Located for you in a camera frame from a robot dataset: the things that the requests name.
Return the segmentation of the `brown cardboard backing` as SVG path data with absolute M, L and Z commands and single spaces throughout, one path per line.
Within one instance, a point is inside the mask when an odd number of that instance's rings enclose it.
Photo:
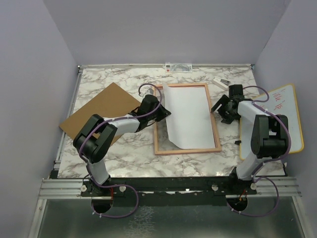
M 103 118 L 117 118 L 130 113 L 140 104 L 119 85 L 112 83 L 62 122 L 59 127 L 71 139 L 74 139 L 92 115 L 98 114 Z

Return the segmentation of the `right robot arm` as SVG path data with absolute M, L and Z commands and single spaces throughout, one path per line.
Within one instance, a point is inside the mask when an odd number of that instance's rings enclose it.
M 257 172 L 268 162 L 284 158 L 291 149 L 291 137 L 288 130 L 288 117 L 275 115 L 258 105 L 260 100 L 247 99 L 244 87 L 234 84 L 228 87 L 228 95 L 221 98 L 212 107 L 212 113 L 221 116 L 221 122 L 231 124 L 243 118 L 251 123 L 251 151 L 246 159 L 233 169 L 227 182 L 228 190 L 238 194 L 245 189 L 244 181 L 251 181 Z

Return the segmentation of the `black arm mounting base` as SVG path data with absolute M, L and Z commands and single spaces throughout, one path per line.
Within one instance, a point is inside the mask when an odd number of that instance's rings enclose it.
M 86 179 L 81 197 L 134 206 L 225 206 L 229 197 L 255 195 L 251 181 L 228 177 L 111 178 L 103 188 Z

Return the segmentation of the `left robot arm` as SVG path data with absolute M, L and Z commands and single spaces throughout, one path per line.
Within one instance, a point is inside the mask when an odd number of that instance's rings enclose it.
M 108 182 L 110 174 L 104 158 L 117 136 L 136 133 L 170 116 L 171 112 L 154 95 L 143 97 L 140 106 L 118 118 L 103 118 L 92 115 L 73 140 L 73 146 L 85 162 L 92 190 L 97 195 L 105 195 L 112 187 Z

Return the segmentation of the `pink picture frame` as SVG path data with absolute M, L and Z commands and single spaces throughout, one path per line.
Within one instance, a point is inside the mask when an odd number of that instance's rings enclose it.
M 154 124 L 155 155 L 221 152 L 221 144 L 206 83 L 172 83 L 157 85 L 154 95 L 163 92 L 168 140 L 177 150 L 159 149 L 159 124 Z

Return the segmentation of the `blue landscape photo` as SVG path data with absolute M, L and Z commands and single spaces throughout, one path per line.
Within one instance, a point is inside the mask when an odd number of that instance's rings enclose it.
M 213 149 L 215 141 L 205 87 L 163 85 L 168 139 L 180 149 Z

